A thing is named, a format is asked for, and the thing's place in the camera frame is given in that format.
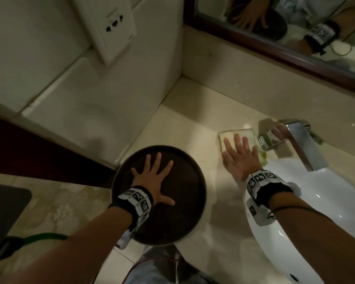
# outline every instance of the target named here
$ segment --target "wooden trim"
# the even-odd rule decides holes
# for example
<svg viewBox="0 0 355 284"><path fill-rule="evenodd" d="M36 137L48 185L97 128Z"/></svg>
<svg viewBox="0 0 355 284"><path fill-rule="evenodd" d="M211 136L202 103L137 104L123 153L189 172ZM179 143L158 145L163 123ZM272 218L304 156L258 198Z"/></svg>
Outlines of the wooden trim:
<svg viewBox="0 0 355 284"><path fill-rule="evenodd" d="M196 0L185 0L184 23L233 44L254 51L287 66L303 71L321 80L355 92L355 73L331 66L315 57L307 57L283 45L232 28L197 11Z"/></svg>
<svg viewBox="0 0 355 284"><path fill-rule="evenodd" d="M0 119L0 173L111 188L116 172Z"/></svg>

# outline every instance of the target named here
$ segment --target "black and white wristband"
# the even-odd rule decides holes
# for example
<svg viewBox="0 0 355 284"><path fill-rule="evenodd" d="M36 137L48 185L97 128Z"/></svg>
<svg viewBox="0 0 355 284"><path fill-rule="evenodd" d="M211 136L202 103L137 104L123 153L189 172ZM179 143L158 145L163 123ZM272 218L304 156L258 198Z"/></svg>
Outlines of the black and white wristband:
<svg viewBox="0 0 355 284"><path fill-rule="evenodd" d="M341 27L333 20L327 20L324 23L317 24L305 35L304 39L308 42L313 54L325 53L324 48L339 38Z"/></svg>
<svg viewBox="0 0 355 284"><path fill-rule="evenodd" d="M269 208L268 201L279 192L293 192L289 185L279 176L268 170L258 170L246 179L247 191L260 206Z"/></svg>
<svg viewBox="0 0 355 284"><path fill-rule="evenodd" d="M117 247L124 249L131 236L149 217L151 207L154 203L151 193L143 186L134 186L120 194L108 207L119 207L132 215L132 223L129 229L123 234L117 243Z"/></svg>

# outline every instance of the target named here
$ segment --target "mirror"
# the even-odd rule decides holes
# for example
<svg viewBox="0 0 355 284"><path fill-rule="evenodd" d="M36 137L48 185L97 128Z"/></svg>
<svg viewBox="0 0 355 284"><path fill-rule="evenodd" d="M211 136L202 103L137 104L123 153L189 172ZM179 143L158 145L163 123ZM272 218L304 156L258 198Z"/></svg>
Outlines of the mirror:
<svg viewBox="0 0 355 284"><path fill-rule="evenodd" d="M196 0L196 6L224 30L251 32L355 76L355 0Z"/></svg>

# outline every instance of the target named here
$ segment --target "white sink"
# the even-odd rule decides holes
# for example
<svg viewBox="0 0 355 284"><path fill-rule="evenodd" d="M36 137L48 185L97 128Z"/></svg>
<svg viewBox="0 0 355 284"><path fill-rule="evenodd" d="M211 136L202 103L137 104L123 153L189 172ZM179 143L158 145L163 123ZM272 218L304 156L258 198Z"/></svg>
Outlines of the white sink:
<svg viewBox="0 0 355 284"><path fill-rule="evenodd" d="M296 159L270 161L265 169L276 173L285 182L296 184L292 187L298 196L355 237L355 188L350 183L328 168L307 172L301 161ZM252 199L246 191L245 205L250 201ZM296 282L291 275L300 283L323 283L276 220L261 226L248 209L246 215L252 233L266 256L293 283Z"/></svg>

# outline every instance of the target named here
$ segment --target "green cable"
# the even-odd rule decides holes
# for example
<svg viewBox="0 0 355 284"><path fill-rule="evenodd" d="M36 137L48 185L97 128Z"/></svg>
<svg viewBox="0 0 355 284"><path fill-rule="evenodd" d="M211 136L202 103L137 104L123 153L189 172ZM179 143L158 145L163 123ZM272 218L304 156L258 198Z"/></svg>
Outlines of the green cable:
<svg viewBox="0 0 355 284"><path fill-rule="evenodd" d="M59 234L59 233L41 233L41 234L35 234L35 235L31 235L28 237L25 237L24 240L24 244L28 245L30 243L39 241L39 240L46 240L46 239L58 239L58 240L66 240L67 239L67 235L64 234Z"/></svg>

